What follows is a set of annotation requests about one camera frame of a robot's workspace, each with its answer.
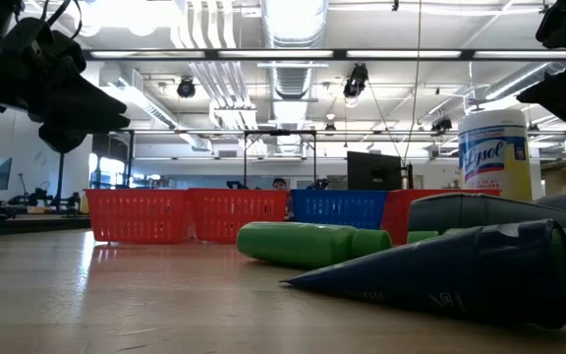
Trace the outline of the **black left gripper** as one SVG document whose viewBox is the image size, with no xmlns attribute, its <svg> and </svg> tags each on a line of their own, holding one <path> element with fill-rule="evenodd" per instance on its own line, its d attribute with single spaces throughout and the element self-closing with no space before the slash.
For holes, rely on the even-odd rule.
<svg viewBox="0 0 566 354">
<path fill-rule="evenodd" d="M 81 47 L 48 23 L 24 18 L 0 42 L 0 112 L 14 108 L 44 123 L 38 136 L 54 151 L 68 153 L 87 135 L 127 128 L 123 116 L 69 117 L 65 114 L 124 114 L 127 105 L 84 77 Z"/>
</svg>

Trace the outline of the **Lysol wipes canister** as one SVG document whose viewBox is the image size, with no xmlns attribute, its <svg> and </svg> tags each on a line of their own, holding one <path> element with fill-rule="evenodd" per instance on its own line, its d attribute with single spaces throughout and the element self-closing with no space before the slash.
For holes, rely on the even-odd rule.
<svg viewBox="0 0 566 354">
<path fill-rule="evenodd" d="M 505 199 L 533 199 L 527 122 L 515 109 L 480 111 L 459 126 L 461 187 L 497 190 Z"/>
</svg>

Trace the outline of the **red plastic mesh basket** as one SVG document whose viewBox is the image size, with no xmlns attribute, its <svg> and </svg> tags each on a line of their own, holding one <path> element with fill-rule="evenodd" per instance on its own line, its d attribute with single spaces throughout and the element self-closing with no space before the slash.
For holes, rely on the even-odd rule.
<svg viewBox="0 0 566 354">
<path fill-rule="evenodd" d="M 89 189 L 85 196 L 98 242 L 178 244 L 195 238 L 186 190 Z"/>
<path fill-rule="evenodd" d="M 408 189 L 390 191 L 384 204 L 381 228 L 389 233 L 393 245 L 404 245 L 408 238 L 411 203 L 415 200 L 451 193 L 486 194 L 499 196 L 499 190 Z"/>
<path fill-rule="evenodd" d="M 196 236 L 218 244 L 235 244 L 239 230 L 255 221 L 283 221 L 289 193 L 274 190 L 205 189 L 188 191 L 194 206 Z"/>
</svg>

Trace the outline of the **dark background table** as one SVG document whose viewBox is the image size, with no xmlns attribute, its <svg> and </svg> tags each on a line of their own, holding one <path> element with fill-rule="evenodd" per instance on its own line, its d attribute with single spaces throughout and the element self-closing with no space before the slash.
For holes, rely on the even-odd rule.
<svg viewBox="0 0 566 354">
<path fill-rule="evenodd" d="M 37 232 L 89 229 L 88 217 L 64 215 L 20 215 L 16 218 L 0 220 L 0 236 Z"/>
</svg>

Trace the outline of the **dark green flat object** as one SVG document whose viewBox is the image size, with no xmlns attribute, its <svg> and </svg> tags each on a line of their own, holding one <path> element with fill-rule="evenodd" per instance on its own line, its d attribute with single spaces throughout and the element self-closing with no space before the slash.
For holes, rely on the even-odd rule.
<svg viewBox="0 0 566 354">
<path fill-rule="evenodd" d="M 411 203 L 410 231 L 439 231 L 553 219 L 566 228 L 566 210 L 485 194 L 451 193 Z"/>
</svg>

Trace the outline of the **dark blue cone bag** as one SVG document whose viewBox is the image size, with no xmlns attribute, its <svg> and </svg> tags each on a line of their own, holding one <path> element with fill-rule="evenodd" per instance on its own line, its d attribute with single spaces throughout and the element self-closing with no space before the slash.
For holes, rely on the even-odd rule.
<svg viewBox="0 0 566 354">
<path fill-rule="evenodd" d="M 566 233 L 552 219 L 476 226 L 286 282 L 452 318 L 561 328 L 566 325 Z"/>
</svg>

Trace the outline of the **black computer monitor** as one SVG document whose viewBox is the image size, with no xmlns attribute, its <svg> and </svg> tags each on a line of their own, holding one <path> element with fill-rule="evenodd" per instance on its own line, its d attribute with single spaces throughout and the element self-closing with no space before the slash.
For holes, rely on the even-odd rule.
<svg viewBox="0 0 566 354">
<path fill-rule="evenodd" d="M 400 190 L 401 167 L 397 156 L 348 151 L 347 187 L 361 191 Z"/>
</svg>

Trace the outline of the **black overhead beam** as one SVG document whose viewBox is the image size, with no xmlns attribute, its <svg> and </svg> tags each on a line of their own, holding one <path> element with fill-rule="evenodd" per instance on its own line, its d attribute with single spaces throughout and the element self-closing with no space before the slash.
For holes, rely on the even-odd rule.
<svg viewBox="0 0 566 354">
<path fill-rule="evenodd" d="M 85 49 L 96 61 L 566 61 L 564 50 Z"/>
</svg>

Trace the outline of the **blue plastic mesh basket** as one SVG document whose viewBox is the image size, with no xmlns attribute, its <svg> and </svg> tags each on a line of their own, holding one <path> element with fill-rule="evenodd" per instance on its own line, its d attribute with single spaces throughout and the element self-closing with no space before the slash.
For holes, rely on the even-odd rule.
<svg viewBox="0 0 566 354">
<path fill-rule="evenodd" d="M 297 222 L 380 229 L 387 192 L 296 189 L 291 197 Z"/>
</svg>

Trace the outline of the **black background stand frame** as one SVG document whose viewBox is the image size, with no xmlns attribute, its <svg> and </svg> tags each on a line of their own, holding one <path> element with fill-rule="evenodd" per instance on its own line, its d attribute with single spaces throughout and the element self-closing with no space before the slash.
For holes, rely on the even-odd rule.
<svg viewBox="0 0 566 354">
<path fill-rule="evenodd" d="M 60 153 L 56 193 L 51 206 L 59 213 L 72 209 L 70 200 L 79 206 L 83 189 L 108 183 L 101 181 L 101 158 L 118 160 L 124 164 L 122 182 L 113 187 L 128 188 L 133 173 L 136 133 L 134 130 L 87 136 L 80 146 L 69 153 Z"/>
</svg>

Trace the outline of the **black background rig frame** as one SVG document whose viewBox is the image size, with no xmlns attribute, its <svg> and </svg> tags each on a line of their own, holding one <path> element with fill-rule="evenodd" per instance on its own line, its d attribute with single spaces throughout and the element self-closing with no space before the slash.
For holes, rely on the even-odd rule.
<svg viewBox="0 0 566 354">
<path fill-rule="evenodd" d="M 257 135 L 257 139 L 261 139 L 263 135 L 280 138 L 280 137 L 291 137 L 291 136 L 310 136 L 311 141 L 308 143 L 308 146 L 313 150 L 312 156 L 312 178 L 313 181 L 317 180 L 317 131 L 316 130 L 289 130 L 289 129 L 271 129 L 271 130 L 243 130 L 241 132 L 243 136 L 243 184 L 246 187 L 249 187 L 248 184 L 248 152 L 252 144 L 249 143 L 249 137 L 253 135 Z M 308 158 L 306 156 L 292 156 L 292 155 L 258 155 L 256 157 L 256 161 L 265 161 L 265 162 L 302 162 L 307 161 Z"/>
</svg>

